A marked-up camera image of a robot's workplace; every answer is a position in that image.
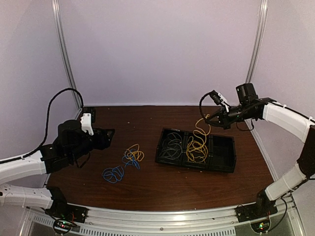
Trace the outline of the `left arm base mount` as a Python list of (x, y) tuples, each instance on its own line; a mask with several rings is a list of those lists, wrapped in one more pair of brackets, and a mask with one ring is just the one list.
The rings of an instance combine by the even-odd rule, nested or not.
[(66, 219), (75, 223), (85, 223), (88, 209), (82, 206), (54, 201), (52, 206), (45, 209), (45, 211), (48, 215), (55, 218)]

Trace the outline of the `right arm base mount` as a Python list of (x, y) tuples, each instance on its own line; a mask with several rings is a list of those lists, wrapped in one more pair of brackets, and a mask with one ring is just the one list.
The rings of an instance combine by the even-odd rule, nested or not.
[(272, 202), (267, 208), (261, 208), (257, 203), (249, 205), (237, 205), (235, 208), (238, 222), (253, 221), (260, 218), (266, 218), (269, 215), (276, 214), (278, 212), (275, 202)]

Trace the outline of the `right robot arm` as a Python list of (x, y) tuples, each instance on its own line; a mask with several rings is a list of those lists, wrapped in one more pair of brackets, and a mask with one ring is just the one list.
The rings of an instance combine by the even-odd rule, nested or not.
[(229, 129), (235, 123), (261, 120), (300, 143), (300, 150), (295, 152), (297, 159), (291, 162), (293, 166), (257, 194), (252, 212), (262, 217), (277, 199), (297, 190), (315, 175), (315, 119), (270, 97), (260, 98), (252, 83), (237, 86), (236, 92), (239, 103), (235, 106), (215, 90), (200, 98), (199, 112), (206, 124)]

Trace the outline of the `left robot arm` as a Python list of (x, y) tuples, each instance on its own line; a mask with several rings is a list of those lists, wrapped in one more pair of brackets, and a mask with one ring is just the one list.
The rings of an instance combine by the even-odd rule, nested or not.
[(94, 128), (95, 110), (82, 107), (80, 119), (70, 119), (58, 125), (56, 139), (51, 144), (44, 141), (26, 154), (0, 161), (1, 206), (41, 207), (52, 210), (59, 218), (67, 218), (71, 208), (62, 191), (57, 187), (27, 188), (9, 182), (25, 177), (51, 174), (78, 163), (91, 151), (109, 148), (114, 129)]

